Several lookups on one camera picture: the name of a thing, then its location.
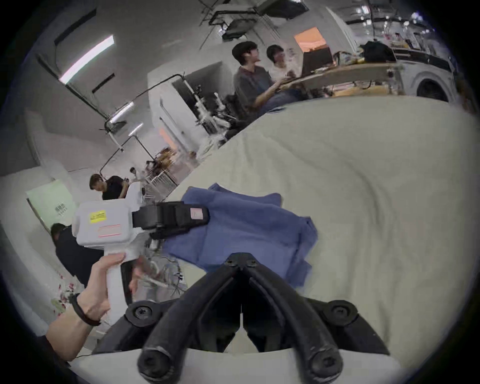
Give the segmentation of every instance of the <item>window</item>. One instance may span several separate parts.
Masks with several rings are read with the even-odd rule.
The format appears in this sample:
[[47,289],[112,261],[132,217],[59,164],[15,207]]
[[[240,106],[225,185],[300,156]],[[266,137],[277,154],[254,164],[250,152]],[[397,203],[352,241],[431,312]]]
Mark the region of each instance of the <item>window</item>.
[[295,35],[295,40],[303,52],[309,52],[320,48],[327,48],[327,42],[320,34],[317,27],[307,29]]

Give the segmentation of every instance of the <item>hand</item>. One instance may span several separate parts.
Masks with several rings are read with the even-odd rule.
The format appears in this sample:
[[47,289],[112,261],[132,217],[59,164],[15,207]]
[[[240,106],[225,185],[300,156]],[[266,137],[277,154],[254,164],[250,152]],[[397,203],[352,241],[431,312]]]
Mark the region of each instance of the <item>hand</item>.
[[135,263],[135,267],[133,267],[132,280],[128,285],[128,288],[130,288],[130,291],[132,291],[133,295],[137,293],[138,280],[142,278],[144,273],[150,275],[151,272],[152,272],[152,268],[150,266],[150,262],[147,259],[145,259],[143,256],[140,256]]
[[120,264],[124,258],[124,253],[112,253],[93,264],[87,287],[77,297],[78,305],[89,319],[98,321],[110,309],[107,296],[107,270]]

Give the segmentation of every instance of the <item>black bag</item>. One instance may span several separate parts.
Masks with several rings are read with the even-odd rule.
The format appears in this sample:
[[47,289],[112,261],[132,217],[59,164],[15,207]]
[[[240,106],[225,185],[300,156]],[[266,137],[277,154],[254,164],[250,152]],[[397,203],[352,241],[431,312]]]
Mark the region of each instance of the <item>black bag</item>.
[[369,41],[361,47],[363,48],[363,57],[367,63],[396,61],[392,49],[379,41]]

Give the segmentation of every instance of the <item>wrinkled white fabric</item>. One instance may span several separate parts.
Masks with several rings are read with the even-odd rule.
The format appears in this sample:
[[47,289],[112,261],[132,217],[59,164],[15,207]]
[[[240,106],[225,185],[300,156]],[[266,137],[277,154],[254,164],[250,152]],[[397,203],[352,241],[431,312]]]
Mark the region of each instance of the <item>wrinkled white fabric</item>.
[[[420,97],[317,99],[266,114],[169,196],[214,182],[278,192],[319,241],[301,293],[344,299],[404,368],[416,368],[465,303],[478,228],[478,122]],[[184,268],[191,285],[203,273]]]

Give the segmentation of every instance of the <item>blue towel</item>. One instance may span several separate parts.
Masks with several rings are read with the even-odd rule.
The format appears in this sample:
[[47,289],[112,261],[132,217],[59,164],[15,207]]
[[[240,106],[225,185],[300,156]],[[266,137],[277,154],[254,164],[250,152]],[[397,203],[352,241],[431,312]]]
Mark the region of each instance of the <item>blue towel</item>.
[[167,239],[163,250],[207,272],[232,253],[248,252],[292,286],[302,286],[311,269],[304,259],[318,234],[309,217],[281,208],[281,199],[278,193],[241,195],[218,184],[190,187],[182,201],[206,206],[210,222]]

